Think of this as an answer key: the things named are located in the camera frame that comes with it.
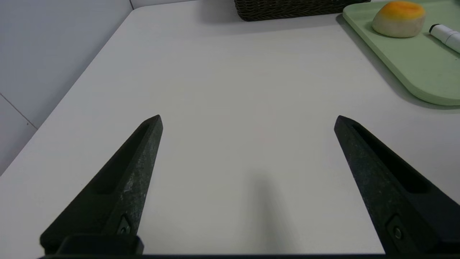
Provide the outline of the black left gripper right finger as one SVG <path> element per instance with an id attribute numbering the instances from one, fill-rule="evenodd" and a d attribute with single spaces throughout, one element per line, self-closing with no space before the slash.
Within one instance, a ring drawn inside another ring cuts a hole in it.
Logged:
<path id="1" fill-rule="evenodd" d="M 387 255 L 458 255 L 460 207 L 360 123 L 334 127 Z"/>

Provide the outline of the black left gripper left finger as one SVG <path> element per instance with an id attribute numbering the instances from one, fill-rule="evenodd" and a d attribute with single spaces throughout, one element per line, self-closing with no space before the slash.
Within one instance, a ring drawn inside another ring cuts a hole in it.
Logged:
<path id="1" fill-rule="evenodd" d="M 141 255 L 137 232 L 163 132 L 143 123 L 41 234 L 46 255 Z"/>

